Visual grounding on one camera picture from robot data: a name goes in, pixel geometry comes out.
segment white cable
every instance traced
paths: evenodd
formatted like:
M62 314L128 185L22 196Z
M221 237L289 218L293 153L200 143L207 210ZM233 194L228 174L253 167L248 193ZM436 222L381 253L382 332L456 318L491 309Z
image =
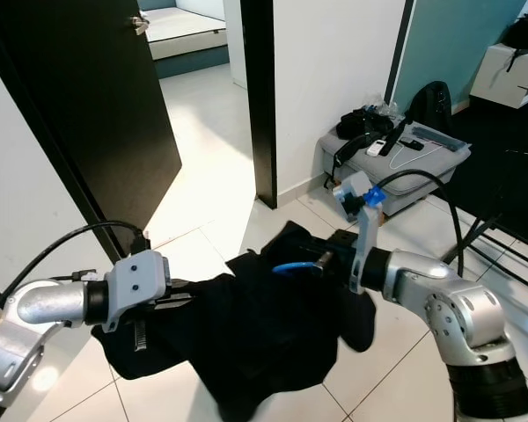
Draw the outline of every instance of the white cable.
M419 158L423 158L424 156L427 156L427 155L432 154L434 151L438 151L438 150L441 149L442 147L443 147L443 145L440 145L439 147L436 147L436 148L430 150L430 151L427 152L426 154L422 154L421 156L418 156L418 157L416 157L416 158L413 158L412 160L408 160L408 161L406 161L406 162L403 163L403 164L399 164L397 167L392 167L392 164L393 164L393 161L395 160L395 158L397 158L397 156L399 155L399 153L405 148L404 145L401 145L401 149L400 149L399 151L397 151L397 154L395 154L395 155L393 156L393 158L391 159L391 161L389 162L389 168L390 168L391 170L397 170L397 169L399 169L400 167L402 167L402 166L404 166L404 165L407 165L407 164L409 164L409 163L412 163L413 161L418 160Z

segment black door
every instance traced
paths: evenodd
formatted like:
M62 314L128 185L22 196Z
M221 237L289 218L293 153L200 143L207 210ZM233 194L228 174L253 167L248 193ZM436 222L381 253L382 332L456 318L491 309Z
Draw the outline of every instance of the black door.
M181 162L138 16L136 0L0 0L0 74L88 222L144 228ZM115 236L99 236L112 259Z

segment white device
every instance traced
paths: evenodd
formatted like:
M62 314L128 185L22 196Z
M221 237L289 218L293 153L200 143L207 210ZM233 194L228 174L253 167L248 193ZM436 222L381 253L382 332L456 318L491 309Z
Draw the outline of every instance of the white device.
M366 150L366 154L369 156L378 156L384 146L385 141L378 139L370 145L370 147Z

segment door handle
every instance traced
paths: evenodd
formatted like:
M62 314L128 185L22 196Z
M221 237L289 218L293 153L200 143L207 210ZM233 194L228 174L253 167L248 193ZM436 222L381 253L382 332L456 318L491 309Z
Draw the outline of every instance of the door handle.
M131 18L131 25L133 25L133 27L135 28L135 33L137 35L141 35L142 33L144 33L149 27L149 23L149 20L140 16L134 16L133 18Z

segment blue connector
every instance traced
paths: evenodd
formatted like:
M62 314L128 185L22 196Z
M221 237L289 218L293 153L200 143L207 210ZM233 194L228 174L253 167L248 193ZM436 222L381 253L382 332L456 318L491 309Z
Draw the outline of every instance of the blue connector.
M363 199L370 207L375 207L378 203L383 201L387 196L379 187L373 186L364 196Z

